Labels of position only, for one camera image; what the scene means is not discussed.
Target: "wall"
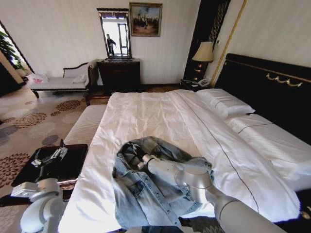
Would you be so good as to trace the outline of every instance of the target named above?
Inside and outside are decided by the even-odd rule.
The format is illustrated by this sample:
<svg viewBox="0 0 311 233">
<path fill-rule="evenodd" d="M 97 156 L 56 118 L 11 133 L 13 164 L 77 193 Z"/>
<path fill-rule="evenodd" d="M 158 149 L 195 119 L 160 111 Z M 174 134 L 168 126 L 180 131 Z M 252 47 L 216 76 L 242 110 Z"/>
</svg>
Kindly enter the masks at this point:
<svg viewBox="0 0 311 233">
<path fill-rule="evenodd" d="M 1 51 L 0 51 L 0 62 L 7 69 L 7 71 L 12 75 L 12 77 L 15 79 L 17 83 L 23 82 L 23 79 L 20 77 L 17 71 L 13 68 L 13 66 L 11 66 L 11 64 L 9 63 L 9 61 L 6 59 L 6 57 L 3 55 Z"/>
<path fill-rule="evenodd" d="M 211 79 L 243 0 L 231 0 L 218 39 L 215 57 L 208 66 Z M 227 53 L 311 67 L 311 1 L 248 0 Z"/>
<path fill-rule="evenodd" d="M 1 0 L 0 19 L 36 73 L 62 76 L 106 58 L 96 7 L 129 8 L 130 0 Z M 161 37 L 131 37 L 141 59 L 142 83 L 178 83 L 183 77 L 200 0 L 163 3 Z"/>
</svg>

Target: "black headboard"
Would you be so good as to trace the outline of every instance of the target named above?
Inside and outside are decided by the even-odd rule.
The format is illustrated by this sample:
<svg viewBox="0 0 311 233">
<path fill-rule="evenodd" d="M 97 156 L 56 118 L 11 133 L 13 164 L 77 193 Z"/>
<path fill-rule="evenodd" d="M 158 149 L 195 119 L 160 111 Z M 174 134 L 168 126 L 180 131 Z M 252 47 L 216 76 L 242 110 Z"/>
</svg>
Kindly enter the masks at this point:
<svg viewBox="0 0 311 233">
<path fill-rule="evenodd" d="M 229 53 L 215 88 L 311 145 L 311 68 Z"/>
</svg>

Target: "gold handle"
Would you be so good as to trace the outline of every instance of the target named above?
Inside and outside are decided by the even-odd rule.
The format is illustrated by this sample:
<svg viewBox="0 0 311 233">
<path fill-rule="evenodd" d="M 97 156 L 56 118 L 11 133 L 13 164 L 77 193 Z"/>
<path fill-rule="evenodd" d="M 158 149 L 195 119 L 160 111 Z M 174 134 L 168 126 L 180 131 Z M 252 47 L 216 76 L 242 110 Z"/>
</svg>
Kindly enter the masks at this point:
<svg viewBox="0 0 311 233">
<path fill-rule="evenodd" d="M 271 81 L 277 81 L 278 83 L 286 83 L 288 86 L 290 87 L 300 87 L 302 85 L 302 83 L 298 83 L 298 84 L 291 84 L 291 79 L 287 79 L 287 80 L 280 80 L 279 76 L 276 76 L 275 78 L 271 78 L 270 77 L 270 73 L 268 73 L 266 75 L 267 79 L 271 80 Z"/>
</svg>

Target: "wooden dresser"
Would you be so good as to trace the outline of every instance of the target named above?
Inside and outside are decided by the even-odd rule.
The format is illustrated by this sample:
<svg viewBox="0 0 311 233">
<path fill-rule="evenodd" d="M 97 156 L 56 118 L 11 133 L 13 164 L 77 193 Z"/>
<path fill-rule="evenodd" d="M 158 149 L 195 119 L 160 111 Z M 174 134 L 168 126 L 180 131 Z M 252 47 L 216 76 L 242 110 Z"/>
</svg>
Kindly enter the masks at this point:
<svg viewBox="0 0 311 233">
<path fill-rule="evenodd" d="M 140 91 L 139 59 L 105 59 L 97 65 L 106 93 Z"/>
</svg>

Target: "telephone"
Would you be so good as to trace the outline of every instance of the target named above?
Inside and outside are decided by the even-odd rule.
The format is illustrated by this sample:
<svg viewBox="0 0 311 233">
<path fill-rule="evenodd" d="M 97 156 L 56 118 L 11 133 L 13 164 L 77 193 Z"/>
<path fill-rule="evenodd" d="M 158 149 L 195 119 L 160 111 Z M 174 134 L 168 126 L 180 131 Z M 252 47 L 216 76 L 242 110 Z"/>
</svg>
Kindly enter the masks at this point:
<svg viewBox="0 0 311 233">
<path fill-rule="evenodd" d="M 206 87 L 209 85 L 209 81 L 207 79 L 202 79 L 200 81 L 198 81 L 198 84 L 201 86 L 201 87 Z"/>
</svg>

